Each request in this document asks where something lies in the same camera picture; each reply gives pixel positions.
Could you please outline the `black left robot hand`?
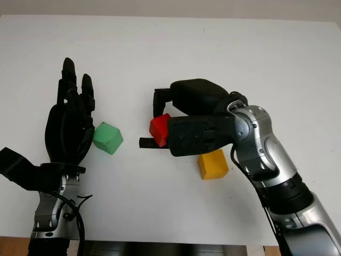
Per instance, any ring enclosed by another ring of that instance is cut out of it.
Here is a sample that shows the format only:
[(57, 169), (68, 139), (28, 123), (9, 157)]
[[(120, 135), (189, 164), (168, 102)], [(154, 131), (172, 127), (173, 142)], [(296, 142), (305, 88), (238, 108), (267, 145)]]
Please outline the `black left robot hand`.
[(56, 104), (50, 110), (45, 129), (45, 145), (51, 162), (78, 165), (90, 149), (95, 130), (92, 118), (95, 99), (88, 74), (83, 75), (81, 90), (78, 93), (75, 64), (66, 57)]

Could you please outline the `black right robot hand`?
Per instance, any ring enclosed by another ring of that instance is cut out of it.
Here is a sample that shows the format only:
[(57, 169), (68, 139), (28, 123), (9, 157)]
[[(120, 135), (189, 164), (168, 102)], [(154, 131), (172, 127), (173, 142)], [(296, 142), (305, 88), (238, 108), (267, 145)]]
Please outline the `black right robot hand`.
[(153, 116), (161, 116), (168, 102), (186, 115), (208, 115), (229, 96), (224, 88), (206, 79), (176, 81), (169, 88), (154, 90)]

